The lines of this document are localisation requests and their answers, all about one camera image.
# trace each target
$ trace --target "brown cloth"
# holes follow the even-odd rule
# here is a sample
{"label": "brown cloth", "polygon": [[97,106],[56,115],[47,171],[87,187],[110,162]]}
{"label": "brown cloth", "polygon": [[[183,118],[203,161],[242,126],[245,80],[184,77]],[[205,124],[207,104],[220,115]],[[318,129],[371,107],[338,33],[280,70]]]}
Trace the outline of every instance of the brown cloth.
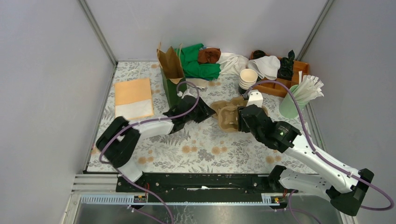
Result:
{"label": "brown cloth", "polygon": [[220,49],[219,48],[206,48],[200,50],[198,53],[198,63],[199,64],[215,64],[220,59]]}

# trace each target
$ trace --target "green cloth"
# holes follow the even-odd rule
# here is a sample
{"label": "green cloth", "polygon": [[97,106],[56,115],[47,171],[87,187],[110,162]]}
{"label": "green cloth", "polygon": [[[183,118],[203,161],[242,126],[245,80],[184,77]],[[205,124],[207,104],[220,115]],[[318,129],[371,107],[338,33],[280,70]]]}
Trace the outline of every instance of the green cloth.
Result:
{"label": "green cloth", "polygon": [[207,80],[213,80],[219,77],[220,64],[198,64],[199,49],[203,46],[203,44],[199,43],[187,48],[182,48],[180,61],[185,77],[204,78]]}

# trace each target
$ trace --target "wooden tray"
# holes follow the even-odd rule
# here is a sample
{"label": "wooden tray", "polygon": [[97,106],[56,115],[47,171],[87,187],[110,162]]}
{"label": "wooden tray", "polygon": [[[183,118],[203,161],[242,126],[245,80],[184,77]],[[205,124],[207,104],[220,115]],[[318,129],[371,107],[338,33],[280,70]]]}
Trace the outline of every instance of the wooden tray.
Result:
{"label": "wooden tray", "polygon": [[[276,81],[283,83],[284,85],[287,86],[287,88],[290,89],[290,87],[298,84],[298,75],[299,75],[298,72],[299,71],[303,72],[303,76],[308,75],[310,73],[309,64],[305,63],[305,62],[294,61],[293,77],[291,78],[291,81],[281,79],[281,78],[277,78]],[[260,85],[255,86],[253,89],[258,90],[263,93],[267,93],[269,95],[274,95],[274,96],[283,97],[283,98],[287,94],[287,91],[283,87],[281,87],[278,84],[274,84],[274,83],[260,84]]]}

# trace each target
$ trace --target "red wire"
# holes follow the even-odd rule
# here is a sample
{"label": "red wire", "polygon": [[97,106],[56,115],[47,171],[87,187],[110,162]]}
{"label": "red wire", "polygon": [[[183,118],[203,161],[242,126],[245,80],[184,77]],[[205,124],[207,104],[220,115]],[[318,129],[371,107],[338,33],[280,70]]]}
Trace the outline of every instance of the red wire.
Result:
{"label": "red wire", "polygon": [[284,198],[284,197],[286,197],[286,195],[287,195],[287,189],[285,189],[285,190],[283,191],[283,195],[282,195],[282,197],[281,197],[281,198]]}
{"label": "red wire", "polygon": [[[146,183],[146,184],[144,185],[144,188],[146,188],[147,190],[150,190],[150,184],[149,183]],[[146,197],[146,201],[147,201],[147,191],[145,191],[144,196]]]}

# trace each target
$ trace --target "white paper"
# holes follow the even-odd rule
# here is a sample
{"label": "white paper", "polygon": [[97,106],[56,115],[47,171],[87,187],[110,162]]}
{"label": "white paper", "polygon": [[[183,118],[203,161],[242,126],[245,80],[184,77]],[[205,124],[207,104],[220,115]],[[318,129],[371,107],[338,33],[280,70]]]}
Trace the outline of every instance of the white paper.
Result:
{"label": "white paper", "polygon": [[123,116],[126,119],[135,119],[151,115],[153,115],[151,99],[115,106],[115,117]]}

